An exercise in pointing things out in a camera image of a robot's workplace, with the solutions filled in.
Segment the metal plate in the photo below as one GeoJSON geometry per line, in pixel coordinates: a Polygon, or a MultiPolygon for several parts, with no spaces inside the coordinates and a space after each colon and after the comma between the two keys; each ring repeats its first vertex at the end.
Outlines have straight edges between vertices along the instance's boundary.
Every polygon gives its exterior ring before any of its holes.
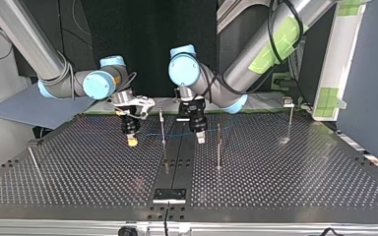
{"type": "MultiPolygon", "coordinates": [[[[174,117],[165,118],[167,132],[173,121],[174,117]]],[[[117,116],[80,117],[34,149],[39,170],[30,158],[14,162],[9,171],[0,174],[0,217],[8,216],[5,210],[10,209],[9,215],[13,211],[12,217],[20,218],[88,219],[112,214],[114,218],[146,220],[139,212],[151,203],[164,156],[160,123],[158,117],[142,122],[137,147],[127,146],[120,124],[117,116]],[[92,214],[79,214],[87,209],[92,209],[92,214]]]]}
{"type": "Polygon", "coordinates": [[[190,189],[185,221],[378,223],[378,168],[323,124],[295,115],[289,126],[285,113],[208,120],[193,170],[175,180],[190,189]]]}

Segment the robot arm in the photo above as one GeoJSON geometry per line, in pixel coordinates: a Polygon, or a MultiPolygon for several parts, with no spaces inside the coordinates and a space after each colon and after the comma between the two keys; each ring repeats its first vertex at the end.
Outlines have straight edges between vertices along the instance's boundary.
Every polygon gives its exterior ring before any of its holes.
{"type": "MultiPolygon", "coordinates": [[[[309,30],[335,4],[332,0],[290,2],[304,24],[304,31],[309,30]]],[[[273,32],[276,49],[285,59],[294,51],[293,45],[300,37],[298,22],[286,3],[282,3],[274,13],[273,32]]],[[[280,63],[273,51],[267,24],[257,30],[223,73],[221,82],[196,58],[193,45],[171,49],[170,56],[169,75],[175,84],[211,99],[212,103],[230,114],[239,112],[247,101],[247,94],[243,93],[270,68],[280,63]]]]}
{"type": "Polygon", "coordinates": [[[101,59],[99,70],[75,73],[70,62],[52,46],[21,0],[0,0],[0,29],[36,71],[43,96],[89,96],[96,100],[110,97],[115,110],[120,111],[117,114],[122,118],[122,131],[127,135],[129,145],[137,144],[135,134],[140,128],[139,120],[147,118],[155,103],[150,98],[132,94],[131,81],[121,56],[101,59]],[[142,107],[140,116],[136,116],[137,106],[142,107]]]}

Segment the yellow tip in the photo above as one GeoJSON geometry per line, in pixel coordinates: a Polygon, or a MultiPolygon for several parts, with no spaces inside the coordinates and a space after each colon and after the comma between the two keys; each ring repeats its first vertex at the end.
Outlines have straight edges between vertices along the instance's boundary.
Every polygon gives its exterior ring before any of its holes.
{"type": "Polygon", "coordinates": [[[138,140],[136,138],[128,140],[129,147],[135,147],[138,144],[138,140]]]}

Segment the perforated table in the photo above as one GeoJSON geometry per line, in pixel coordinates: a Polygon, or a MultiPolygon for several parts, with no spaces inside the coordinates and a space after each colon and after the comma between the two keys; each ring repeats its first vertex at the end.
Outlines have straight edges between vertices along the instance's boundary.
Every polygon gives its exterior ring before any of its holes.
{"type": "Polygon", "coordinates": [[[378,167],[322,123],[208,115],[198,145],[174,120],[166,146],[152,116],[128,147],[118,117],[76,118],[33,149],[39,169],[27,151],[3,163],[0,219],[378,224],[378,167]],[[156,189],[184,189],[186,203],[156,205],[156,189]]]}

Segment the green sticker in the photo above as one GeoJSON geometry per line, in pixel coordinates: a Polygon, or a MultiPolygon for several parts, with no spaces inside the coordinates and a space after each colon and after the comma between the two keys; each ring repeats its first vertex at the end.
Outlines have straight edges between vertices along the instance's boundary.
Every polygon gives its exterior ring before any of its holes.
{"type": "Polygon", "coordinates": [[[344,0],[340,3],[337,15],[339,17],[357,16],[361,5],[361,0],[344,0]]]}
{"type": "MultiPolygon", "coordinates": [[[[274,33],[273,37],[275,39],[276,49],[283,60],[294,51],[293,45],[296,43],[298,36],[299,25],[297,24],[296,19],[291,17],[286,18],[274,33]]],[[[269,41],[248,69],[257,74],[263,75],[275,64],[280,64],[280,62],[276,58],[269,41]]]]}
{"type": "Polygon", "coordinates": [[[333,117],[339,103],[338,94],[338,88],[321,88],[314,116],[333,117]]]}

